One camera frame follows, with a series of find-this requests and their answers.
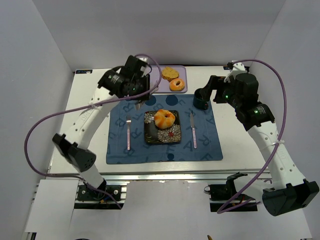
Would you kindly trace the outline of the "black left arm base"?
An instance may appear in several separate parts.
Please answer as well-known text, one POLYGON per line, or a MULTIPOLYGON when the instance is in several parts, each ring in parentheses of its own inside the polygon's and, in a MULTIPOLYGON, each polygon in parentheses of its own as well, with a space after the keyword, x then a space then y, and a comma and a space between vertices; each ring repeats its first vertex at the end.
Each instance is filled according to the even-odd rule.
POLYGON ((76 192, 74 209, 119 210, 119 206, 123 207, 126 197, 126 188, 124 186, 107 184, 103 191, 111 195, 115 201, 108 194, 90 189, 85 184, 80 184, 76 192))

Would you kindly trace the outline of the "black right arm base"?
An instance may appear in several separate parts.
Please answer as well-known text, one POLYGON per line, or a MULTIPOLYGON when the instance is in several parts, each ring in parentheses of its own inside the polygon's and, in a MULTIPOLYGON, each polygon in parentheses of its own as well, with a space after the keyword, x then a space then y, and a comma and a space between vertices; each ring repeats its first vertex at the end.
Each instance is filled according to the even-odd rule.
MULTIPOLYGON (((224 201, 225 203, 237 193, 236 187, 234 184, 234 180, 241 179, 244 180, 244 177, 247 177, 247 174, 237 172, 233 175, 227 177, 225 184, 210 184, 206 186, 203 190, 206 194, 210 195, 210 200, 215 202, 215 204, 210 206, 211 211, 217 212, 218 208, 222 206, 222 204, 218 204, 218 201, 224 201)), ((240 194, 234 200, 227 204, 225 210, 228 208, 234 208, 231 212, 239 212, 239 211, 256 211, 257 203, 255 199, 245 195, 240 194)))

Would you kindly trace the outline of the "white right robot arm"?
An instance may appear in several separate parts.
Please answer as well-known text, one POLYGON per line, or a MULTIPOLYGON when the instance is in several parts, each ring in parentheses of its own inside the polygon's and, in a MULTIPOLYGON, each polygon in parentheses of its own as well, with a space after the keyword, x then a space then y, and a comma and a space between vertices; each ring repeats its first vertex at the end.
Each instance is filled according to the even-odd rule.
POLYGON ((271 183, 255 180, 244 173, 227 178, 231 195, 245 194, 263 203, 272 216, 279 216, 305 208, 319 193, 315 181, 308 181, 298 170, 277 131, 270 108, 258 100, 259 83, 250 73, 240 73, 230 80, 212 75, 195 95, 208 102, 228 103, 235 109, 236 118, 254 140, 271 174, 271 183))

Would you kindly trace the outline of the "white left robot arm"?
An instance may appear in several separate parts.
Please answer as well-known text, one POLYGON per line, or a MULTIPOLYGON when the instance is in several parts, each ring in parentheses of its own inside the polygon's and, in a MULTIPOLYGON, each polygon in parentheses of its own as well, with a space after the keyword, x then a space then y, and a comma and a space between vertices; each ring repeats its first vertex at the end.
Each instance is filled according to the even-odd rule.
POLYGON ((92 137, 123 97, 148 99, 149 94, 143 95, 150 89, 150 76, 145 73, 147 66, 147 60, 130 55, 123 66, 106 71, 97 83, 90 107, 65 133, 57 133, 52 138, 59 153, 95 189, 104 190, 106 181, 95 165, 96 155, 88 149, 92 137))

